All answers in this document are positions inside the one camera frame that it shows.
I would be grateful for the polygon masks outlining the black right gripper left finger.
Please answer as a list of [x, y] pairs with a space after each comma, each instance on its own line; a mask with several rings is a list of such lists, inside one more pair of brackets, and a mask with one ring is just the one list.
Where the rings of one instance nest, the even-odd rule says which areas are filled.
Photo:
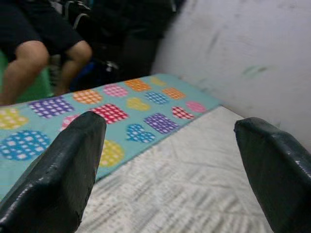
[[95, 184], [106, 121], [87, 111], [71, 122], [0, 203], [3, 233], [73, 233]]

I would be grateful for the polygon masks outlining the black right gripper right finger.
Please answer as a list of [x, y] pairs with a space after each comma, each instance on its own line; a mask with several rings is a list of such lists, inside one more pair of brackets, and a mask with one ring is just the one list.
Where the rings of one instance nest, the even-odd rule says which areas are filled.
[[234, 132], [252, 191], [275, 233], [311, 231], [311, 155], [267, 121], [238, 120]]

